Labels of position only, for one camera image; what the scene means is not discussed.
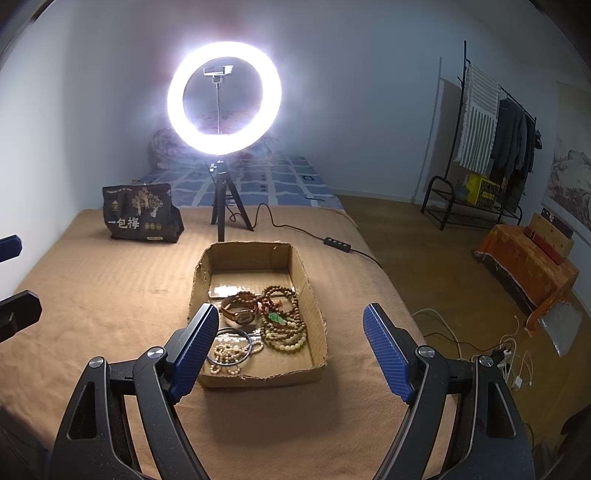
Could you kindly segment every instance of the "blue textured pad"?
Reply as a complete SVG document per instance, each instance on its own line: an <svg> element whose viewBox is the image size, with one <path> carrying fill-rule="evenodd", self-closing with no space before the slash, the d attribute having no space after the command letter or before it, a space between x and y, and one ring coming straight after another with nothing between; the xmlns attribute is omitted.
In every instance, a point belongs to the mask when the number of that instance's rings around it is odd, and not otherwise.
<svg viewBox="0 0 591 480"><path fill-rule="evenodd" d="M16 258L21 254L21 239L16 235L0 240L0 263Z"/></svg>
<svg viewBox="0 0 591 480"><path fill-rule="evenodd" d="M191 393L218 329L219 315L217 309L212 308L195 328L174 364L173 384L168 391L173 404Z"/></svg>
<svg viewBox="0 0 591 480"><path fill-rule="evenodd" d="M390 390L409 402L414 390L408 380L408 362L371 305L363 311L363 331Z"/></svg>

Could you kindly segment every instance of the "illuminated white ring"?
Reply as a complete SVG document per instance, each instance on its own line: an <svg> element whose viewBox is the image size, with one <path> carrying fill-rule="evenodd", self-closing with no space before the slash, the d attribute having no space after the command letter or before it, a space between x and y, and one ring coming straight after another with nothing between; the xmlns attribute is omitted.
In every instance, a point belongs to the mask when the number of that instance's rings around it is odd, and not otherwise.
<svg viewBox="0 0 591 480"><path fill-rule="evenodd" d="M184 110L184 92L191 77L206 63L225 57L248 62L261 77L261 109L252 121L233 134L202 134ZM188 145L204 153L225 155L252 145L269 130L281 104L281 80L273 62L258 48L239 42L219 42L192 52L176 71L168 90L168 117L173 128Z"/></svg>

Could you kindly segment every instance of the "silver bolt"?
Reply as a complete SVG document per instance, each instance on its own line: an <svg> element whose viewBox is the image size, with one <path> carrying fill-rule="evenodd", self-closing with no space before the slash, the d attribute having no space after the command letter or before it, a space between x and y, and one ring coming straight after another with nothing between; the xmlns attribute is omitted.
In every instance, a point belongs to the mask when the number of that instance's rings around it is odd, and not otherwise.
<svg viewBox="0 0 591 480"><path fill-rule="evenodd" d="M430 346L422 346L418 349L418 354L425 358L433 358L435 356L435 350Z"/></svg>
<svg viewBox="0 0 591 480"><path fill-rule="evenodd" d="M154 348L151 348L150 350L148 350L148 356L150 358L160 358L163 355L164 355L164 348L162 348L161 346L155 346Z"/></svg>
<svg viewBox="0 0 591 480"><path fill-rule="evenodd" d="M492 365L494 364L494 361L491 357L489 357L488 355L482 355L478 361L480 362L481 365L484 365L485 367L492 367Z"/></svg>
<svg viewBox="0 0 591 480"><path fill-rule="evenodd" d="M103 363L105 363L105 359L101 356L96 356L90 362L88 362L88 366L90 368L99 368Z"/></svg>

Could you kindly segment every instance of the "orange tablecloth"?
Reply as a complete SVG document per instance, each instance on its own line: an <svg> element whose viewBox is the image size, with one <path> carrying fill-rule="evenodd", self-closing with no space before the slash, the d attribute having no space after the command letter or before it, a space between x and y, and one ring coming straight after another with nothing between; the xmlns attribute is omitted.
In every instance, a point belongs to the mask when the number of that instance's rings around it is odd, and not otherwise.
<svg viewBox="0 0 591 480"><path fill-rule="evenodd" d="M490 255L521 287L536 309L525 327L535 332L536 320L558 301L568 300L579 270L566 259L557 265L523 233L523 227L495 225L475 251Z"/></svg>

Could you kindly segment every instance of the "striped towel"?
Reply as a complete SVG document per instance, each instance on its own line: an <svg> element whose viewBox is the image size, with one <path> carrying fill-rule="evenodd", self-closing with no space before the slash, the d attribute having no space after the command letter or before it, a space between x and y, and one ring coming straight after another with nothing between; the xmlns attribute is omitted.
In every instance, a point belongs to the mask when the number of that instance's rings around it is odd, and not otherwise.
<svg viewBox="0 0 591 480"><path fill-rule="evenodd" d="M464 124L455 162L486 174L499 113L499 84L472 63L466 72Z"/></svg>

